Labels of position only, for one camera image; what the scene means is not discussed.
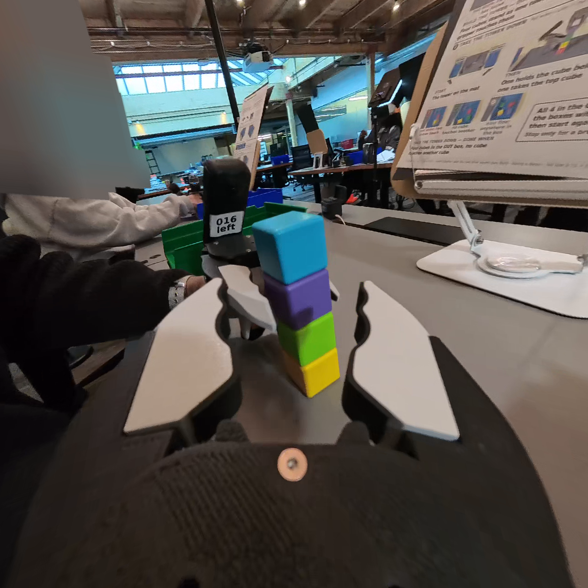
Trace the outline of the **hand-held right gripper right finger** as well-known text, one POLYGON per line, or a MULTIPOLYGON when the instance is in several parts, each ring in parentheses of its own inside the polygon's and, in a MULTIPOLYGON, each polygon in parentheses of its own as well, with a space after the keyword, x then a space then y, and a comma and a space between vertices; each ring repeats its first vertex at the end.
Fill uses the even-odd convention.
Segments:
POLYGON ((460 431, 422 324, 372 281, 359 285, 355 346, 342 390, 342 408, 363 423, 373 444, 389 431, 457 442, 460 431))

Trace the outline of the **white ceiling projector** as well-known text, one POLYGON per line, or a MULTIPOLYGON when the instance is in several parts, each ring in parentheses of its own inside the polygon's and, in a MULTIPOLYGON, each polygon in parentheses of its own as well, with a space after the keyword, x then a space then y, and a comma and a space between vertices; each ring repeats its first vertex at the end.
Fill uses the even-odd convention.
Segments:
POLYGON ((247 74, 265 72, 274 66, 274 58, 268 47, 257 40, 248 40, 243 47, 242 70, 247 74))

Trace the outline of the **purple cube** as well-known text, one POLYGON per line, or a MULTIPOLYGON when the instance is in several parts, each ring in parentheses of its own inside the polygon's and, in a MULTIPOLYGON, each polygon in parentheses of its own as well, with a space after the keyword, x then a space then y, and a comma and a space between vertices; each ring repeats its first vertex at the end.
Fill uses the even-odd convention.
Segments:
POLYGON ((278 323, 293 330, 332 312, 332 298, 327 269, 285 285, 263 273, 264 295, 268 298, 278 323))

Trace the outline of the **black office chair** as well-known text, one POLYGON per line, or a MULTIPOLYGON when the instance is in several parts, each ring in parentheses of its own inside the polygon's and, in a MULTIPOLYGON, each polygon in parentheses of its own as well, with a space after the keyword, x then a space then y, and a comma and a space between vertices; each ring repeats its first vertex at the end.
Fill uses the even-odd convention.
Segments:
POLYGON ((294 190, 297 186, 300 186, 302 190, 306 190, 307 187, 313 188, 310 183, 310 176, 295 176, 293 173, 302 169, 309 168, 313 162, 311 150, 309 145, 292 146, 292 165, 289 171, 290 179, 295 183, 294 190))

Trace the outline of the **black pillar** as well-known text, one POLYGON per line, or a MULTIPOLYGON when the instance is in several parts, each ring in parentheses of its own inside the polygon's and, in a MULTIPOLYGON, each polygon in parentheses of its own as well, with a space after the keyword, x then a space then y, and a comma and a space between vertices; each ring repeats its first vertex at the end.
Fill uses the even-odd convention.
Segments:
POLYGON ((206 0, 205 6, 209 20, 210 30, 212 32, 215 48, 217 51, 217 56, 219 59, 219 64, 224 78, 225 90, 227 92, 227 96, 229 99, 229 105, 231 107, 233 121, 235 126, 237 127, 239 124, 239 107, 232 84, 231 73, 226 57, 226 52, 224 49, 224 43, 221 35, 220 26, 217 20, 217 13, 214 7, 214 2, 206 0))

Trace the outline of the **person's black clothing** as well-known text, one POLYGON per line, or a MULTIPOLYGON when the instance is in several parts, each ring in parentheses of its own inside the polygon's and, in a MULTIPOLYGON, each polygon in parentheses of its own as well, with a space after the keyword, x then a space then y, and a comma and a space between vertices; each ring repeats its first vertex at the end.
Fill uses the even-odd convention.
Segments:
POLYGON ((1 350, 1 587, 40 479, 86 398, 66 350, 1 350))

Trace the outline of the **blue cube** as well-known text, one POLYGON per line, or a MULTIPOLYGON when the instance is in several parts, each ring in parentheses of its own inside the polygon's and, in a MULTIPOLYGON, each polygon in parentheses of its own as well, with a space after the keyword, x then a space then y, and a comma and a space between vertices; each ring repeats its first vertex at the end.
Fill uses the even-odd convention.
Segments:
POLYGON ((327 268, 325 225, 317 215, 286 212, 255 222, 252 232, 261 269, 284 285, 327 268))

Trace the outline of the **wooden table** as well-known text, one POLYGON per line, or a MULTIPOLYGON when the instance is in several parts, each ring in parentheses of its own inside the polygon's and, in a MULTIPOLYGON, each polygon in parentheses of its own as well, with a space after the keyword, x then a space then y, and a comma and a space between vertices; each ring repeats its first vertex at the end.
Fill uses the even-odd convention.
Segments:
POLYGON ((350 192, 359 189, 367 195, 363 206, 368 208, 390 208, 391 170, 393 162, 380 162, 376 167, 369 164, 351 166, 305 168, 290 172, 300 183, 313 186, 314 199, 321 204, 321 187, 340 185, 350 192))

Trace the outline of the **green plastic bin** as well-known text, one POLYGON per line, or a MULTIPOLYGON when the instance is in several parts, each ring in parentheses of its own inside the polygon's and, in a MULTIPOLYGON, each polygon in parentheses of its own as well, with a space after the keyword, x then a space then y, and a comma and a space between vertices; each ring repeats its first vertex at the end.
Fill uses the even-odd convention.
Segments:
MULTIPOLYGON (((251 226, 260 220, 290 211, 306 212, 306 208, 288 203, 265 202, 262 206, 248 206, 243 221, 243 234, 252 236, 251 226)), ((203 219, 181 224, 162 232, 164 253, 171 269, 186 270, 202 275, 203 219)))

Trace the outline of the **black electronic device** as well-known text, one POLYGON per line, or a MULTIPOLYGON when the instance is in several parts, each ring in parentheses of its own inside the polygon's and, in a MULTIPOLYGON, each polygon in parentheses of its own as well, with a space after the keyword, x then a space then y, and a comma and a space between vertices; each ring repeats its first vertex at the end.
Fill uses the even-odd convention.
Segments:
POLYGON ((341 219, 343 205, 348 200, 348 190, 343 185, 329 184, 321 188, 322 216, 328 220, 341 219))

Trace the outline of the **silver wristwatch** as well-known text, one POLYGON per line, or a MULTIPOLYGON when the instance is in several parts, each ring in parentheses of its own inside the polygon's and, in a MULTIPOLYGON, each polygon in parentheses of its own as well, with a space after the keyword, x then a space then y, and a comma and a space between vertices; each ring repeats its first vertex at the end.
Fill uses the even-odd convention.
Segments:
POLYGON ((190 295, 190 280, 192 275, 182 276, 175 280, 168 290, 168 304, 170 311, 181 304, 190 295))

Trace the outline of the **lime green cube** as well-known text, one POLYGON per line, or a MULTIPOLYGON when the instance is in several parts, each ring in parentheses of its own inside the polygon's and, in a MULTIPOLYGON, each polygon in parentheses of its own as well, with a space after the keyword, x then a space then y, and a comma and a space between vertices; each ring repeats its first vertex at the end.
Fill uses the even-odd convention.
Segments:
POLYGON ((299 329, 279 321, 277 335, 282 349, 302 367, 336 348, 332 312, 325 313, 299 329))

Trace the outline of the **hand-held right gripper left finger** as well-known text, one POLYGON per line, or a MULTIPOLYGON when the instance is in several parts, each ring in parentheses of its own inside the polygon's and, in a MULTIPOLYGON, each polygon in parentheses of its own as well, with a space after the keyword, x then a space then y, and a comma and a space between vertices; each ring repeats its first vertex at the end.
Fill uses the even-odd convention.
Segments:
POLYGON ((185 445, 212 439, 243 394, 228 343, 227 287, 215 278, 156 328, 123 426, 127 436, 170 431, 185 445))

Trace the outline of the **yellow cube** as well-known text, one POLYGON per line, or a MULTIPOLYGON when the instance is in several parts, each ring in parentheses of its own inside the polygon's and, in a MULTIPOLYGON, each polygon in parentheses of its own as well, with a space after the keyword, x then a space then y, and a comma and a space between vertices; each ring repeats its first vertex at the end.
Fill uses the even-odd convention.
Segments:
POLYGON ((290 380, 307 398, 313 398, 340 378, 337 348, 311 363, 301 366, 297 359, 282 350, 283 364, 290 380))

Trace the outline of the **person's left forearm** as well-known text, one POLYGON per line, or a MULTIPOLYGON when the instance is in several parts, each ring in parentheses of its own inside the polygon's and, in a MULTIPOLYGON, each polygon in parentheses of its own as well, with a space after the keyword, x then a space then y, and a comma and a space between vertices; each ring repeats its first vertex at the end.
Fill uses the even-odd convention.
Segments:
POLYGON ((34 239, 1 239, 1 348, 66 349, 128 339, 154 329, 171 311, 183 270, 137 261, 74 261, 41 255, 34 239))

